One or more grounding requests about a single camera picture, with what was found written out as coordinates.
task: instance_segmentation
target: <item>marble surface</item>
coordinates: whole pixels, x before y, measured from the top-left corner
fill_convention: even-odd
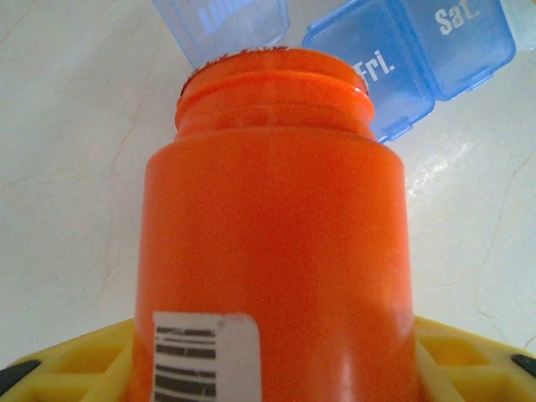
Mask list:
[[[339,2],[291,0],[289,43]],[[131,317],[143,172],[191,72],[149,0],[0,2],[0,366]],[[403,158],[415,312],[536,353],[536,51]]]

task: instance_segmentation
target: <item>barcode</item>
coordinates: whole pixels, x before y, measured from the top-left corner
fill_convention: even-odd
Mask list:
[[[156,312],[153,402],[260,402],[260,339],[245,314]]]

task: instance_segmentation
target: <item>orange bottle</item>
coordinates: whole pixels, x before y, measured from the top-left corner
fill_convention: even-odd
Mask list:
[[[404,169],[366,85],[223,58],[147,165],[131,402],[416,401]]]

